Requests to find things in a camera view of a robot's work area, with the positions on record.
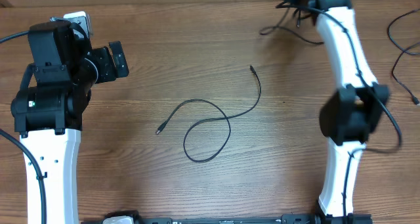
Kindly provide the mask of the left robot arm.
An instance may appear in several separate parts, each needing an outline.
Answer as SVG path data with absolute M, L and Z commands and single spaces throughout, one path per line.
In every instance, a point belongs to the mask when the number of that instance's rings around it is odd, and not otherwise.
M 77 155 L 92 86 L 129 75 L 120 42 L 92 48 L 67 20 L 32 26 L 33 56 L 10 110 L 26 163 L 29 223 L 77 223 Z

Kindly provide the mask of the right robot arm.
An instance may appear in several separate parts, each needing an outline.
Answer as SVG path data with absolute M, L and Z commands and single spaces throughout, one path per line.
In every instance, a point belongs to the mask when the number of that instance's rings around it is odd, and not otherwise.
M 305 11 L 325 45 L 336 90 L 320 110 L 327 139 L 324 185 L 318 197 L 322 223 L 372 223 L 370 214 L 355 214 L 352 197 L 358 164 L 369 135 L 376 130 L 389 99 L 364 55 L 351 0 L 283 0 L 282 7 Z

